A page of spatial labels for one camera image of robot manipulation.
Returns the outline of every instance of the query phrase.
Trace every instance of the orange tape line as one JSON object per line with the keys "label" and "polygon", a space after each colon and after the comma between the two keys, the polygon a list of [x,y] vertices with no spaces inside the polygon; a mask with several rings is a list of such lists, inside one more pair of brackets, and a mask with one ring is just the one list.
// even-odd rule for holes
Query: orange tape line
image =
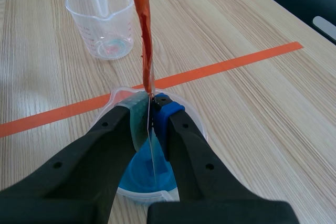
{"label": "orange tape line", "polygon": [[[274,56],[282,55],[303,48],[300,43],[292,42],[282,46],[266,49],[253,54],[222,61],[205,67],[197,68],[173,76],[168,76],[155,81],[155,87],[159,89],[169,88],[188,81],[193,81],[202,77],[238,68],[257,61],[265,60]],[[54,110],[49,110],[40,114],[28,116],[8,123],[0,124],[0,137],[9,136],[21,131],[26,131],[48,123],[56,122],[74,115],[82,114],[91,110],[103,107],[110,98],[110,94],[104,94],[92,99],[76,102]]]}

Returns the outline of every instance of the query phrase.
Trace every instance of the screw hole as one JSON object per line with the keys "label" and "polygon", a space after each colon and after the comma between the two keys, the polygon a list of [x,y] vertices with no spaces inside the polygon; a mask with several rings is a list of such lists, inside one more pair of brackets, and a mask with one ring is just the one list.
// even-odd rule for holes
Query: screw hole
{"label": "screw hole", "polygon": [[62,162],[56,162],[56,163],[54,163],[53,168],[54,168],[54,169],[58,169],[58,168],[60,168],[61,166],[62,166]]}
{"label": "screw hole", "polygon": [[207,164],[205,166],[205,168],[208,169],[208,170],[213,170],[213,169],[215,169],[215,166],[213,164]]}

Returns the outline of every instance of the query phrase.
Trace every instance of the wood grain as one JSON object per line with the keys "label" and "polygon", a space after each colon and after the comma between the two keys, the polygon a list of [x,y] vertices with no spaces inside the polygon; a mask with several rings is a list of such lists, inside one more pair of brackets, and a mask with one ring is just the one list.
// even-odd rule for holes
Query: wood grain
{"label": "wood grain", "polygon": [[[65,0],[0,0],[0,123],[139,84],[141,37],[116,61],[87,52]],[[336,220],[336,47],[272,0],[151,0],[157,78],[299,41],[305,48],[170,91],[200,112],[209,144],[249,189],[301,223]],[[98,111],[0,140],[0,189],[85,134]],[[145,223],[117,196],[111,223]]]}

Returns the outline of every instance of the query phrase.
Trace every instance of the measuring cup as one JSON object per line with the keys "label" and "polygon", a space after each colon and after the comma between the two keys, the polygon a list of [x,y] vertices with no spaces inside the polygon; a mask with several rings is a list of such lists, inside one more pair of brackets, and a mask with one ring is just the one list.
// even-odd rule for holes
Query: measuring cup
{"label": "measuring cup", "polygon": [[[94,119],[91,127],[95,125],[98,120],[110,111],[118,102],[126,99],[127,97],[135,94],[136,92],[143,91],[144,89],[131,89],[127,87],[119,87],[112,90],[109,102],[99,111],[99,114]],[[176,94],[172,94],[165,90],[156,90],[157,93],[167,94],[173,101],[183,105],[185,111],[195,122],[199,131],[207,140],[207,132],[205,125],[202,122],[201,116],[186,100]],[[152,153],[150,144],[147,140],[141,149],[135,154],[132,161],[128,165],[117,190],[120,195],[127,196],[137,202],[150,204],[157,201],[174,201],[179,200],[179,193],[177,191],[175,177],[169,162],[166,162],[159,146],[157,139],[156,147],[153,149],[153,139],[151,139]],[[151,155],[155,155],[155,185],[153,179],[153,171]]]}
{"label": "measuring cup", "polygon": [[91,55],[115,60],[133,47],[134,0],[66,0],[78,30]]}

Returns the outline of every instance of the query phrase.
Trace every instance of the blue water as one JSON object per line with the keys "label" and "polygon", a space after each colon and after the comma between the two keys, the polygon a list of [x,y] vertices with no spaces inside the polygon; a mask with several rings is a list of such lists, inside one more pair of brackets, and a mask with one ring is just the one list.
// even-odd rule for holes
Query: blue water
{"label": "blue water", "polygon": [[164,159],[159,141],[154,134],[151,137],[151,145],[153,159],[147,140],[128,165],[121,178],[120,188],[136,193],[170,191],[176,188],[172,166]]}

